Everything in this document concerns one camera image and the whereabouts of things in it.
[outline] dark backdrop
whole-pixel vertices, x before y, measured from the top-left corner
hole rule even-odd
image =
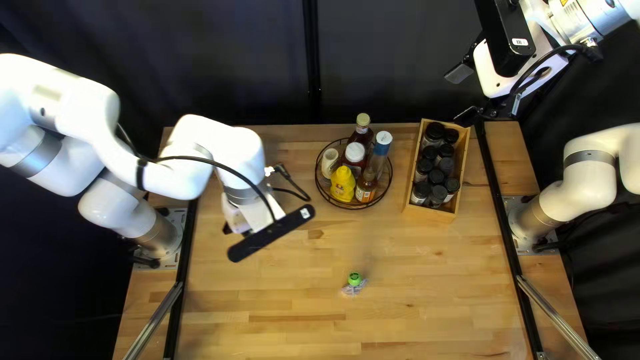
[[[319,1],[318,122],[450,119],[481,104],[473,76],[442,75],[480,30],[473,0]],[[105,84],[146,155],[196,113],[227,124],[310,122],[302,2],[5,0],[0,50]],[[0,168],[8,243],[0,352],[109,359],[129,278],[124,246],[62,198]]]

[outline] spice jar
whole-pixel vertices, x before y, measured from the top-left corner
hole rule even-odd
[[[444,125],[439,122],[432,122],[427,125],[427,129],[422,135],[422,142],[420,143],[420,151],[425,147],[433,145],[438,147],[444,137]]]
[[[444,187],[447,189],[447,196],[444,198],[442,203],[446,204],[453,198],[453,195],[460,190],[460,182],[457,179],[450,177],[445,180]]]
[[[427,146],[422,150],[422,157],[429,161],[435,161],[438,157],[438,148],[435,146]]]
[[[429,194],[429,206],[432,209],[439,208],[447,197],[447,189],[442,185],[436,185],[431,187],[431,193]]]
[[[411,196],[409,196],[409,204],[421,206],[431,193],[431,185],[426,181],[421,181],[413,186]]]
[[[458,141],[459,137],[460,137],[460,134],[458,133],[458,130],[449,128],[444,130],[444,137],[442,140],[444,141],[444,143],[453,145]]]
[[[367,164],[367,160],[364,158],[364,156],[364,145],[359,142],[352,142],[351,144],[347,145],[346,149],[344,149],[344,154],[342,155],[342,164],[351,169],[351,173],[356,180],[362,173],[362,169],[364,169],[365,165]]]
[[[428,177],[429,177],[429,183],[432,185],[440,185],[444,183],[444,173],[437,168],[429,171]]]
[[[433,170],[433,163],[428,159],[420,159],[415,166],[413,183],[415,184],[425,180],[431,170]]]
[[[442,158],[450,158],[451,156],[453,156],[453,146],[451,146],[448,143],[442,144],[439,148],[438,148],[438,156],[436,156],[436,160],[433,162],[434,165],[438,165],[438,163],[440,162],[440,160],[442,160]]]
[[[455,162],[453,158],[442,158],[438,163],[438,168],[446,175],[449,176],[453,172]]]

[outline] metal mounting plate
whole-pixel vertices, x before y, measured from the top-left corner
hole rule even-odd
[[[159,259],[160,267],[157,269],[150,268],[147,265],[142,264],[133,264],[133,270],[175,270],[178,267],[178,262],[180,261],[180,252],[182,250],[182,233],[184,230],[184,223],[187,219],[187,209],[186,208],[170,208],[169,215],[165,216],[173,226],[178,230],[178,236],[180,236],[180,245],[175,250],[171,256],[167,256],[166,258]],[[143,249],[138,249],[134,251],[134,256],[139,256],[141,258],[150,259],[150,257],[146,256],[143,252]]]
[[[503,196],[502,197],[502,200],[504,201],[504,209],[507,213],[507,216],[509,215],[510,212],[520,211],[522,208],[524,208],[527,205],[527,203],[522,202],[523,197],[524,196]],[[513,236],[513,243],[516,247],[516,251],[518,252],[518,256],[558,255],[559,254],[557,249],[550,249],[550,250],[544,250],[541,252],[535,252],[531,249],[531,247],[534,245],[533,243],[528,241],[522,241],[518,239],[514,234],[511,234],[511,235]],[[548,233],[546,235],[546,238],[551,243],[558,241],[555,231]]]

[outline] sauce bottle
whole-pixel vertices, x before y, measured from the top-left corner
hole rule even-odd
[[[371,123],[369,116],[365,113],[359,113],[356,118],[356,129],[347,140],[347,144],[359,142],[368,148],[369,144],[373,142],[373,131],[369,129],[369,123]]]
[[[367,164],[364,145],[359,142],[352,142],[347,145],[347,148],[344,149],[344,154],[342,154],[341,163],[342,165],[349,167],[353,177],[358,179]]]
[[[362,173],[362,176],[360,176],[356,184],[356,200],[362,204],[372,201],[376,195],[377,186],[376,171],[369,166],[364,170],[364,173]]]
[[[350,202],[356,181],[348,167],[341,166],[331,175],[331,195],[339,201]]]

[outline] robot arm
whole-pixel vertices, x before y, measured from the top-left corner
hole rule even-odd
[[[640,123],[580,136],[564,147],[563,180],[546,187],[523,211],[509,214],[513,233],[521,239],[539,238],[581,214],[611,205],[616,157],[625,188],[640,194]]]

